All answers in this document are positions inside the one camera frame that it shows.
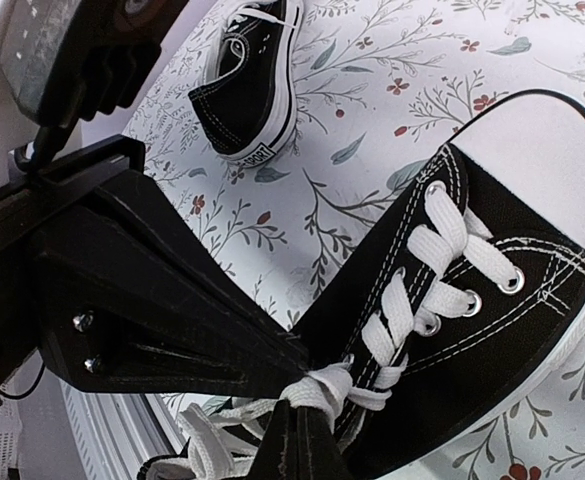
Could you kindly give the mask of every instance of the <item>eyelet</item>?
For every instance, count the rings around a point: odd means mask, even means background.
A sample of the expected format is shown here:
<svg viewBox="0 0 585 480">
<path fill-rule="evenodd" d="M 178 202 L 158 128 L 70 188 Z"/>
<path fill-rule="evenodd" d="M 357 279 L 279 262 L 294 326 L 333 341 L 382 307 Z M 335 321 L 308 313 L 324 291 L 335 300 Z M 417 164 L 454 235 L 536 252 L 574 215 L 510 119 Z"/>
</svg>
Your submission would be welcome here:
<svg viewBox="0 0 585 480">
<path fill-rule="evenodd" d="M 510 280 L 508 285 L 499 285 L 499 290 L 501 290 L 506 295 L 515 295 L 523 290 L 523 286 L 525 285 L 525 275 L 520 268 L 514 267 L 516 271 L 516 277 Z"/>
<path fill-rule="evenodd" d="M 434 315 L 434 323 L 424 332 L 419 332 L 422 337 L 433 337 L 441 330 L 441 317 Z"/>
<path fill-rule="evenodd" d="M 474 315 L 476 315 L 477 313 L 479 313 L 481 311 L 481 307 L 483 306 L 483 301 L 481 300 L 481 297 L 479 297 L 479 294 L 472 291 L 472 290 L 466 290 L 465 291 L 468 295 L 472 296 L 472 303 L 470 303 L 468 305 L 468 311 L 465 312 L 463 314 L 464 317 L 473 317 Z"/>
<path fill-rule="evenodd" d="M 425 194 L 429 197 L 439 189 L 443 190 L 444 192 L 447 190 L 445 183 L 443 183 L 441 180 L 435 180 L 430 185 L 428 185 Z"/>
<path fill-rule="evenodd" d="M 348 367 L 354 365 L 354 354 L 348 353 L 345 357 L 343 357 L 343 361 L 341 363 L 347 363 Z"/>
</svg>

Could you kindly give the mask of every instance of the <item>white shoelace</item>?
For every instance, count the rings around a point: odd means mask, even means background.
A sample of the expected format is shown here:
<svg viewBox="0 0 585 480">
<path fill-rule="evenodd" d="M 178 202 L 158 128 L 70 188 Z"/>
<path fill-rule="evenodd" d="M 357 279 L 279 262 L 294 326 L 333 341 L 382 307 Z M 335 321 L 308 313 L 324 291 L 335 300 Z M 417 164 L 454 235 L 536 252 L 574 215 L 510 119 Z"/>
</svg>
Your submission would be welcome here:
<svg viewBox="0 0 585 480">
<path fill-rule="evenodd" d="M 219 29 L 219 41 L 213 42 L 212 47 L 209 52 L 210 61 L 208 62 L 208 68 L 206 72 L 206 81 L 216 79 L 219 74 L 219 57 L 221 55 L 221 51 L 223 48 L 229 48 L 229 50 L 236 55 L 238 58 L 243 58 L 245 54 L 245 47 L 243 43 L 235 37 L 229 37 L 223 42 L 220 40 L 222 39 L 226 33 L 232 33 L 233 31 L 237 30 L 241 23 L 245 22 L 249 18 L 256 18 L 258 20 L 263 20 L 269 23 L 274 23 L 277 25 L 283 25 L 289 28 L 296 28 L 294 25 L 287 23 L 283 20 L 276 18 L 274 15 L 266 13 L 262 10 L 259 10 L 258 7 L 262 5 L 269 5 L 274 3 L 276 0 L 271 1 L 263 1 L 258 3 L 247 3 L 239 7 L 235 10 L 222 24 Z"/>
<path fill-rule="evenodd" d="M 508 258 L 487 242 L 492 235 L 469 209 L 459 212 L 445 193 L 442 182 L 433 182 L 427 189 L 425 211 L 436 232 L 426 226 L 416 227 L 408 237 L 410 253 L 429 266 L 436 280 L 416 315 L 410 307 L 402 268 L 399 268 L 381 295 L 381 311 L 373 313 L 361 331 L 364 344 L 379 364 L 380 371 L 372 387 L 354 387 L 348 363 L 330 365 L 309 372 L 301 381 L 290 385 L 281 394 L 292 408 L 314 407 L 323 411 L 330 428 L 349 399 L 371 411 L 380 411 L 392 394 L 407 366 L 407 355 L 399 366 L 393 366 L 412 331 L 430 336 L 440 328 L 439 315 L 446 318 L 472 316 L 481 308 L 481 299 L 471 291 L 459 290 L 441 279 L 452 261 L 463 255 L 478 271 L 501 288 L 505 294 L 517 293 L 524 277 Z M 387 319 L 387 327 L 381 320 Z M 191 434 L 188 458 L 170 459 L 171 466 L 181 467 L 179 480 L 221 480 L 246 476 L 257 448 L 223 430 L 243 425 L 259 439 L 264 431 L 257 419 L 273 411 L 276 400 L 257 400 L 207 417 L 197 405 L 182 413 L 184 429 Z"/>
</svg>

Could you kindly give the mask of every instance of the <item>floral backdrop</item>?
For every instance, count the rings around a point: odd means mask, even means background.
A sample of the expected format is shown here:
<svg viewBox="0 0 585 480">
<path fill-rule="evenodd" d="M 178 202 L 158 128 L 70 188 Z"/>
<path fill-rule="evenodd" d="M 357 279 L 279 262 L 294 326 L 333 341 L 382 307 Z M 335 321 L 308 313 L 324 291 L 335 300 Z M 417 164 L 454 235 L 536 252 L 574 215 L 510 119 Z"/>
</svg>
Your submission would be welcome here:
<svg viewBox="0 0 585 480">
<path fill-rule="evenodd" d="M 230 167 L 187 92 L 237 4 L 212 8 L 127 133 L 146 142 L 147 173 L 223 270 L 286 327 L 464 123 L 528 88 L 585 103 L 585 1 L 306 0 L 294 135 L 269 164 Z M 175 417 L 205 400 L 163 398 Z M 391 478 L 585 479 L 585 338 L 508 412 Z"/>
</svg>

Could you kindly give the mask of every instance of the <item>black bracket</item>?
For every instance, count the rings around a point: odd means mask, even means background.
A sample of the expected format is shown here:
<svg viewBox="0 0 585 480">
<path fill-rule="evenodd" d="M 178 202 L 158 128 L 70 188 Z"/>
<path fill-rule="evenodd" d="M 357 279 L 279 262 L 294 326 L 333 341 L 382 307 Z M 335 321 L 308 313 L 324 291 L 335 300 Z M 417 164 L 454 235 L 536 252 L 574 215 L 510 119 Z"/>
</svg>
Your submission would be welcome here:
<svg viewBox="0 0 585 480">
<path fill-rule="evenodd" d="M 0 192 L 0 385 L 38 347 L 91 392 L 275 398 L 307 353 L 209 256 L 122 136 Z"/>
</svg>

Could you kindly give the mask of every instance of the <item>screw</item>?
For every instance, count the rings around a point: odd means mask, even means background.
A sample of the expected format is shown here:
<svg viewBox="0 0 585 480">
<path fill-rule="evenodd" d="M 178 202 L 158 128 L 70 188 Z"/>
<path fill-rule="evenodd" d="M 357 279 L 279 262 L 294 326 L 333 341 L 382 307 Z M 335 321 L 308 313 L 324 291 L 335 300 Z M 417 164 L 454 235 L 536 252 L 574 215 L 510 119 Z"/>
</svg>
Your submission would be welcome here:
<svg viewBox="0 0 585 480">
<path fill-rule="evenodd" d="M 74 328 L 81 333 L 87 332 L 94 322 L 94 312 L 80 313 L 72 319 Z"/>
<path fill-rule="evenodd" d="M 101 357 L 97 355 L 94 358 L 88 358 L 83 362 L 83 366 L 90 373 L 98 373 L 101 369 Z"/>
</svg>

